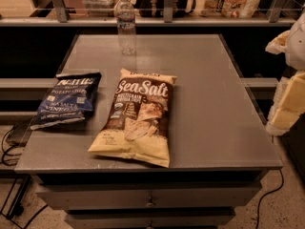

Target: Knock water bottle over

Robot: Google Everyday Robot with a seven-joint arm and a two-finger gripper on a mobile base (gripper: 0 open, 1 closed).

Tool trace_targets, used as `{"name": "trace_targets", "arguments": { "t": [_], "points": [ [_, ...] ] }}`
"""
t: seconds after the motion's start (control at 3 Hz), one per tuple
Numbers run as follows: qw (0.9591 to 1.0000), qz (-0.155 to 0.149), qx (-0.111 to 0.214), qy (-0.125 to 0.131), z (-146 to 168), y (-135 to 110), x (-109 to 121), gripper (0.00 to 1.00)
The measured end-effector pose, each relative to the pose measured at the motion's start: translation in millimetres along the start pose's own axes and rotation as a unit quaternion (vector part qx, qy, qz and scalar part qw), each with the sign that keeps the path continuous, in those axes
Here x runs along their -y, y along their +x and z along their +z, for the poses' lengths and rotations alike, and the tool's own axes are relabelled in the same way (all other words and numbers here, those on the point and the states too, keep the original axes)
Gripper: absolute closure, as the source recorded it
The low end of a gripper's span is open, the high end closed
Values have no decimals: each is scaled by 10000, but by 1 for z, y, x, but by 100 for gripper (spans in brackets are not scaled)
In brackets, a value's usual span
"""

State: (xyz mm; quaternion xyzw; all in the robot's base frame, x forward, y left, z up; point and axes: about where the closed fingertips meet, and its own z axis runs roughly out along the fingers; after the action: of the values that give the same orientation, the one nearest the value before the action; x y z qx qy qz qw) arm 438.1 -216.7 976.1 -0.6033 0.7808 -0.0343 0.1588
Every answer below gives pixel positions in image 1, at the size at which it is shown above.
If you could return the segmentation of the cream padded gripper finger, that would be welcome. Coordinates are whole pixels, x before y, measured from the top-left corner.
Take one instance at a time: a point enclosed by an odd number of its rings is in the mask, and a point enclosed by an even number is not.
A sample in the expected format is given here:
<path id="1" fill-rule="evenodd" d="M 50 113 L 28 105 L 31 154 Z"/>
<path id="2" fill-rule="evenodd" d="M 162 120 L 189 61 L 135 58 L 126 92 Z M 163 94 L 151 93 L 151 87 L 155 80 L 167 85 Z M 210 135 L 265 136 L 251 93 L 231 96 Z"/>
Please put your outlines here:
<path id="1" fill-rule="evenodd" d="M 282 77 L 274 93 L 274 104 L 268 114 L 269 135 L 284 135 L 305 113 L 305 72 L 297 71 L 291 78 Z"/>

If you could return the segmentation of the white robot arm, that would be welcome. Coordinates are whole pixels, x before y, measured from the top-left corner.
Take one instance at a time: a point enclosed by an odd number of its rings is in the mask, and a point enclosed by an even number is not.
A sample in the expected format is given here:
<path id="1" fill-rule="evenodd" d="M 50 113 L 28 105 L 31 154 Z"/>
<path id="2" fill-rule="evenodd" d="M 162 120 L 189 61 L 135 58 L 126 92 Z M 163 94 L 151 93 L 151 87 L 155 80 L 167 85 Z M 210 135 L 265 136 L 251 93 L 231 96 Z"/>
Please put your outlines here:
<path id="1" fill-rule="evenodd" d="M 282 77 L 274 93 L 274 104 L 268 114 L 266 131 L 279 136 L 289 132 L 305 113 L 305 14 L 292 27 L 268 43 L 266 52 L 285 53 L 286 64 L 296 70 Z"/>

